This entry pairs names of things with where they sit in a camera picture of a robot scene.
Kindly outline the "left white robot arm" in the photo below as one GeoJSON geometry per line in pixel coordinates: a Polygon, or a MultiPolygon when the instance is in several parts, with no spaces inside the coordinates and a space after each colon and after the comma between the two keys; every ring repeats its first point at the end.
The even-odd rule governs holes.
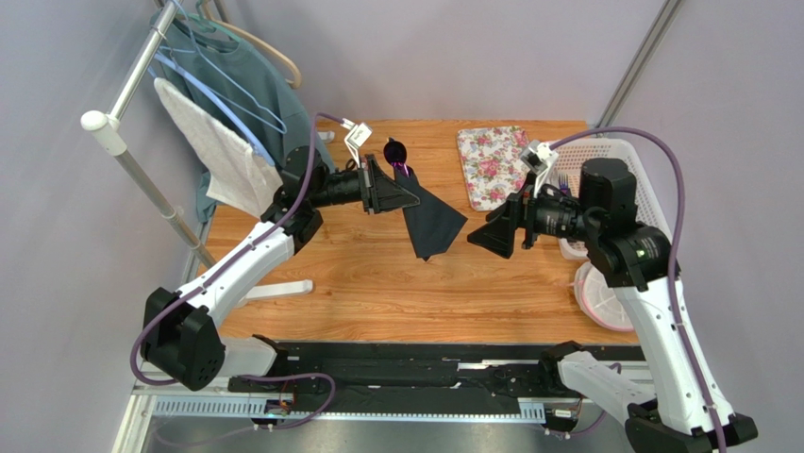
{"type": "Polygon", "coordinates": [[[317,150],[300,146],[285,158],[279,176],[271,206],[240,244],[180,289],[158,288],[148,296],[132,360],[155,366],[167,375],[165,384],[198,391],[217,377],[269,375],[275,343],[258,335],[223,338],[218,329],[267,274],[313,238],[323,224],[322,207],[360,203],[376,214],[420,203],[409,180],[386,175],[373,155],[332,173],[317,150]]]}

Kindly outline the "black paper napkin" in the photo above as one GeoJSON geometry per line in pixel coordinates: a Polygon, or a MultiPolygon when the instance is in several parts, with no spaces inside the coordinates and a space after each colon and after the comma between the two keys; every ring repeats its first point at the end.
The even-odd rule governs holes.
{"type": "Polygon", "coordinates": [[[457,239],[467,217],[425,189],[412,167],[407,174],[395,169],[394,179],[420,200],[417,206],[403,209],[416,257],[428,261],[434,255],[445,253],[457,239]]]}

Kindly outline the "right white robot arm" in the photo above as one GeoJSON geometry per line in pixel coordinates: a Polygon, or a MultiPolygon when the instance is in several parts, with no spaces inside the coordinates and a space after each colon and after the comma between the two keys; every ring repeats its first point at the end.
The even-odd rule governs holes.
{"type": "Polygon", "coordinates": [[[659,228],[637,220],[637,179],[628,166],[620,159],[585,161],[578,197],[536,188],[534,181],[528,176],[469,242],[503,258],[511,256],[518,229],[525,247],[541,235],[583,243],[625,309],[653,381],[651,388],[638,385],[565,342],[540,358],[544,386],[593,400],[623,426],[636,452],[723,452],[755,439],[754,420],[733,410],[696,358],[672,244],[659,228]]]}

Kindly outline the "purple spoon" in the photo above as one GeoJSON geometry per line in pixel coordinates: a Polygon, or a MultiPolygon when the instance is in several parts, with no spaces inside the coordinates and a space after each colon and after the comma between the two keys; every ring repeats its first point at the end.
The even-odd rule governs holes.
{"type": "Polygon", "coordinates": [[[410,177],[410,168],[407,165],[408,151],[402,142],[389,137],[383,147],[383,156],[397,172],[410,177]]]}

